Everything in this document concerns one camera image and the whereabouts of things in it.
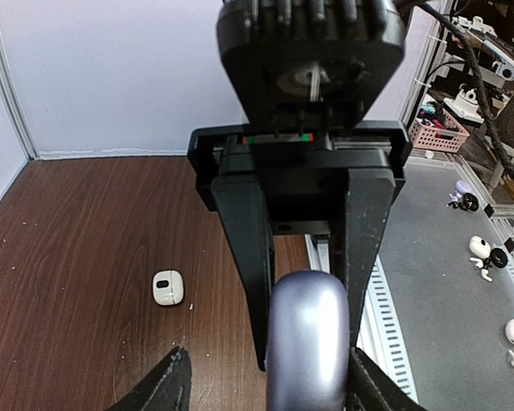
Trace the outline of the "purple earbud charging case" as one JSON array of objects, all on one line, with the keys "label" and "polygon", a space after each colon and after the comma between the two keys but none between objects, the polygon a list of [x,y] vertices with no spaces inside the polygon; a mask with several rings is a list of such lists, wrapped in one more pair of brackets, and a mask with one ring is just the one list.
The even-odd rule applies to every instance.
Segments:
[{"label": "purple earbud charging case", "polygon": [[273,287],[266,344],[268,410],[343,410],[349,307],[342,283],[297,271]]}]

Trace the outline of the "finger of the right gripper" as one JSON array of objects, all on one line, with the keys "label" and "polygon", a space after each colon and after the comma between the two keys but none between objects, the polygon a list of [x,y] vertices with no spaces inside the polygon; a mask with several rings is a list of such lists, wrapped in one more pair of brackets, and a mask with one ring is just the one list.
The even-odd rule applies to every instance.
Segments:
[{"label": "finger of the right gripper", "polygon": [[263,371],[275,270],[266,196],[255,177],[217,177],[212,195],[245,292],[256,360]]},{"label": "finger of the right gripper", "polygon": [[389,169],[350,169],[330,222],[330,268],[346,288],[350,346],[356,346],[365,293],[386,227],[396,182]]}]

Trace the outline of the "white earbud charging case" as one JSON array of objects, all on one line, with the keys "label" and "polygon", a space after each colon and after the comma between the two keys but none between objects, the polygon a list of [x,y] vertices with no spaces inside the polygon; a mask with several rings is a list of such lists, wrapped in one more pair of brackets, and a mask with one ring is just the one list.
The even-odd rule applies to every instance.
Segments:
[{"label": "white earbud charging case", "polygon": [[157,272],[152,279],[152,296],[162,307],[176,306],[184,299],[184,281],[176,270]]}]

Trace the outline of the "pink plastic basket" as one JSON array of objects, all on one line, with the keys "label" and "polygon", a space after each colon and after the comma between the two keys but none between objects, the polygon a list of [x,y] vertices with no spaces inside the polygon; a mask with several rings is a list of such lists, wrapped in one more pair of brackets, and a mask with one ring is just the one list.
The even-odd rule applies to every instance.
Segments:
[{"label": "pink plastic basket", "polygon": [[469,132],[449,112],[445,113],[443,128],[423,122],[423,119],[416,118],[409,128],[414,148],[457,153],[469,138]]}]

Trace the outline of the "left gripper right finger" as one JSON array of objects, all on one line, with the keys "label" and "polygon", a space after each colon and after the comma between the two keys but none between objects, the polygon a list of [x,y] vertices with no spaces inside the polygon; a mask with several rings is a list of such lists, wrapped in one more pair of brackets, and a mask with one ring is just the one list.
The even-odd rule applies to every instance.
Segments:
[{"label": "left gripper right finger", "polygon": [[346,409],[424,411],[360,348],[351,348],[346,383]]}]

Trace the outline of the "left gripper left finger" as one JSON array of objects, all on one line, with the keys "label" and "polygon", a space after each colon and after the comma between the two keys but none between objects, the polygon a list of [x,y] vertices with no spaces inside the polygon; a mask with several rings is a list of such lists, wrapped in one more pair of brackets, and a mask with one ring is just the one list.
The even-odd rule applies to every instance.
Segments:
[{"label": "left gripper left finger", "polygon": [[192,365],[188,351],[175,346],[128,394],[109,411],[189,410]]}]

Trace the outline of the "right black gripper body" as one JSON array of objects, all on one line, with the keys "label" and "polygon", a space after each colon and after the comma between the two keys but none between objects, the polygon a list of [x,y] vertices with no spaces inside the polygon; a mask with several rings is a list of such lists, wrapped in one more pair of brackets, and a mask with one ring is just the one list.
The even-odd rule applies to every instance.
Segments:
[{"label": "right black gripper body", "polygon": [[335,223],[378,232],[408,156],[408,134],[392,121],[365,121],[349,135],[198,128],[188,149],[198,194],[226,232],[248,224],[275,235],[322,235]]}]

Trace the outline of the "front aluminium rail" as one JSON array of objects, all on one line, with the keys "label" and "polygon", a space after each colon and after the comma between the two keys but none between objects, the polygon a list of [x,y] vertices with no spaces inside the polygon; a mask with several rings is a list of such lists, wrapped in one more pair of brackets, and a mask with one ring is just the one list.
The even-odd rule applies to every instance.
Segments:
[{"label": "front aluminium rail", "polygon": [[356,346],[406,396],[419,402],[403,333],[380,259],[375,260],[371,272]]}]

